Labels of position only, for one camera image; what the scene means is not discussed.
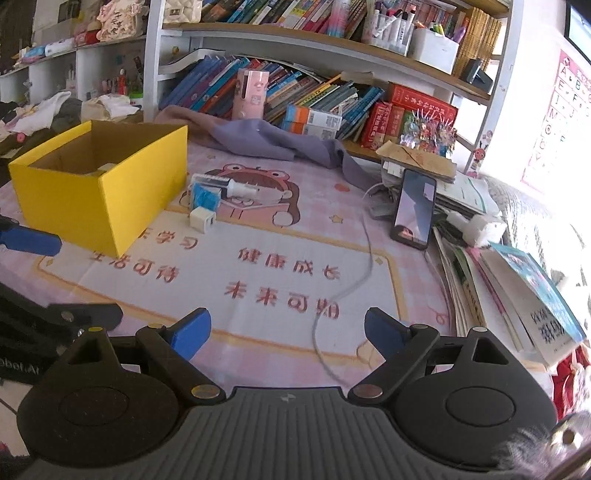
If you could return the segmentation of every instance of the marker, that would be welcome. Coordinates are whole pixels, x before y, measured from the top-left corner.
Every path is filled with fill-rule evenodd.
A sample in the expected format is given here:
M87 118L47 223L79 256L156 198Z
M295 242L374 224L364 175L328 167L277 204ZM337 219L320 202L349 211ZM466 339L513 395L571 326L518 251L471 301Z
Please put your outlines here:
M398 33L398 39L396 40L396 48L402 49L402 43L404 40L404 34L407 29L408 13L402 14L402 21L400 22L400 32Z
M400 33L400 26L402 25L402 10L398 10L396 14L396 20L392 24L392 29L390 30L390 37L388 41L390 43L396 43L398 40L398 34Z

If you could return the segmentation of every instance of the white charger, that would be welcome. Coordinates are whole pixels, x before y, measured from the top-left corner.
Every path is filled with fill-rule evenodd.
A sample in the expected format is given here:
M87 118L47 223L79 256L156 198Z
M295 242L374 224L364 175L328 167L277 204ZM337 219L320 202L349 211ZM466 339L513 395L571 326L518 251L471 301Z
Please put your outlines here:
M207 233L216 221L216 212L197 207L189 214L189 225L201 233Z

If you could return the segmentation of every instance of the colorful book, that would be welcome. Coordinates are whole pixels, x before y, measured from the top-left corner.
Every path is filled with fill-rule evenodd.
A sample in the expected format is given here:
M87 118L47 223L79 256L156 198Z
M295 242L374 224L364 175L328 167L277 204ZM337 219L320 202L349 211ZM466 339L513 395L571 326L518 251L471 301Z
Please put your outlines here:
M218 59L219 60L212 66L207 74L193 85L193 87L187 92L187 95L181 99L178 105L185 108L191 108L191 105L201 98L201 95L205 92L205 90L207 90L210 80L220 73L231 61L224 57L218 57Z
M202 22L222 22L229 18L235 9L240 6L242 0L220 0L201 19Z
M481 258L505 290L548 367L585 339L580 323L530 254L492 244L481 252Z
M254 0L244 0L235 12L228 18L228 23L240 23L242 15L246 7Z
M263 19L263 23L277 23L283 12L291 5L291 0L281 0Z
M244 16L242 17L242 20L240 20L240 23L249 24L266 4L267 0L256 0L256 2L254 2L252 5L246 7Z
M271 101L276 98L278 95L285 92L288 88L293 87L297 83L297 79L301 77L301 72L296 71L289 75L285 80L281 83L274 86L272 89L267 91L267 101Z
M207 102L215 93L222 88L222 86L230 79L233 75L237 74L238 69L243 69L250 63L250 59L243 57L241 59L236 59L231 62L223 72L221 72L217 78L213 79L210 82L209 88L205 91L205 94L197 100L191 106L191 110L199 111L199 109Z
M170 94L162 100L158 106L161 110L168 105L178 105L183 97L187 95L191 87L204 75L207 75L211 65L218 57L207 56L198 62L188 75L180 81Z

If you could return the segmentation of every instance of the smartphone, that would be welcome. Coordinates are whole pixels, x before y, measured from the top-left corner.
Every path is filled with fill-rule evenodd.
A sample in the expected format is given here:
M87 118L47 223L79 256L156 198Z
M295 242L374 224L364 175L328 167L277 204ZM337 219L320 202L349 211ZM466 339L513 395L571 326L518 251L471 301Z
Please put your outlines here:
M437 180L407 168L390 237L397 242L425 250L431 234Z

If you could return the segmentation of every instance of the white storage box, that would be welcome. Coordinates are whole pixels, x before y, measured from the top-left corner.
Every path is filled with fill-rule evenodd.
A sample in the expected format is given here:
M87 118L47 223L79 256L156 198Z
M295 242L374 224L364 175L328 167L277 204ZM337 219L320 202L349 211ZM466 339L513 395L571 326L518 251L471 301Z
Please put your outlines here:
M459 47L458 43L428 28L416 28L408 56L445 73L451 73Z

